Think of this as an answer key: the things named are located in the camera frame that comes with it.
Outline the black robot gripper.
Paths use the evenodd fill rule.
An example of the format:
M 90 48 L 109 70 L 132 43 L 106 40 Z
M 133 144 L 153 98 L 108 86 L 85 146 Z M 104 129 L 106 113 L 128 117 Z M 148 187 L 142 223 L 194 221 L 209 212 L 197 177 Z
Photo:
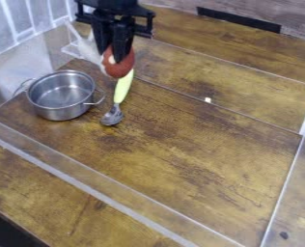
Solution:
M 91 14 L 85 11 L 86 7 L 106 12 L 93 16 L 93 31 L 95 45 L 100 54 L 104 54 L 112 43 L 113 55 L 117 63 L 121 63 L 130 54 L 134 42 L 134 34 L 145 38 L 153 37 L 153 19 L 156 13 L 138 4 L 138 0 L 74 0 L 78 5 L 75 14 L 79 22 L 91 23 Z M 113 15 L 122 16 L 114 23 Z M 146 19 L 146 24 L 134 26 L 134 17 Z

